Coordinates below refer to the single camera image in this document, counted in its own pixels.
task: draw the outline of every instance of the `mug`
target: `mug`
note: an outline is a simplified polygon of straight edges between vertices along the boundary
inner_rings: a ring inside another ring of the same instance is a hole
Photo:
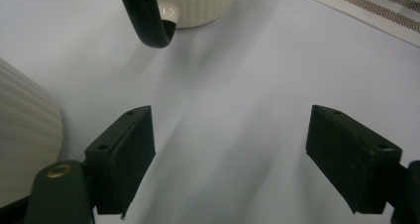
[[[219,18],[234,0],[123,0],[141,41],[153,48],[169,45],[176,28],[191,28]]]

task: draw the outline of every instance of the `striped mat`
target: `striped mat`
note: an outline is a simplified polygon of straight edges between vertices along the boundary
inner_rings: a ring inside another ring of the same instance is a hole
[[[420,0],[316,0],[420,47]]]

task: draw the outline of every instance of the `white cup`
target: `white cup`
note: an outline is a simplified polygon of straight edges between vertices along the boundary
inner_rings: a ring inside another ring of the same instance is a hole
[[[123,0],[142,42],[166,47],[176,28],[209,23],[226,12],[234,0]]]
[[[0,58],[0,208],[30,194],[38,171],[56,162],[61,140],[58,106]]]

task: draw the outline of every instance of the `brass insert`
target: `brass insert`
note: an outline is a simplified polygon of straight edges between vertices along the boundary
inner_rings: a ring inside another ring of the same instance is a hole
[[[50,178],[61,177],[70,171],[71,171],[70,165],[67,165],[67,164],[59,165],[50,169],[49,172],[47,172],[47,177],[50,177]]]

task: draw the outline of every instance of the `black mug handle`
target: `black mug handle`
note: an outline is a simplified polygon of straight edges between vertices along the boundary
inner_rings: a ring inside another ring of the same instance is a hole
[[[162,20],[158,0],[123,0],[127,13],[140,40],[152,48],[169,45],[176,24]]]

